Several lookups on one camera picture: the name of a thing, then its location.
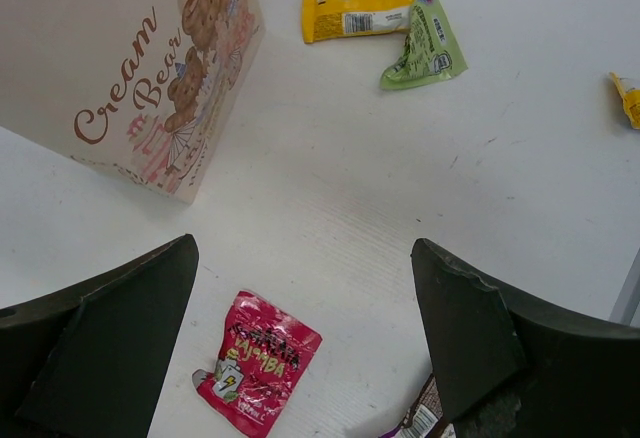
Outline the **light green snack packet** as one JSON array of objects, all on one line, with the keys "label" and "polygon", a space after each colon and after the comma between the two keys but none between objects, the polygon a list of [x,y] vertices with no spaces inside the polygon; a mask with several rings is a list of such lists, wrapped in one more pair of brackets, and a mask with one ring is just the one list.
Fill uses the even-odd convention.
[{"label": "light green snack packet", "polygon": [[468,69],[441,0],[415,0],[402,55],[380,77],[382,90],[405,90],[450,80]]}]

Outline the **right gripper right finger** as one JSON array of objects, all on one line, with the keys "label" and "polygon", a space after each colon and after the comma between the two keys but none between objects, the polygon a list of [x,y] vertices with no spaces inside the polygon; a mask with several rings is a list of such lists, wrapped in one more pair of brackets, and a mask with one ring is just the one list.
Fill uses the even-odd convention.
[{"label": "right gripper right finger", "polygon": [[459,437],[635,437],[639,332],[493,278],[427,239],[411,261],[445,419]]}]

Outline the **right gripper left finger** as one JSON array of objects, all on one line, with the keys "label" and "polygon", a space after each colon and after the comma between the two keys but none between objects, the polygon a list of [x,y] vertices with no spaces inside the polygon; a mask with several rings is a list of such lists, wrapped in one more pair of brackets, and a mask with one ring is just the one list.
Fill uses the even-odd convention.
[{"label": "right gripper left finger", "polygon": [[1,310],[4,437],[148,434],[193,289],[186,234]]}]

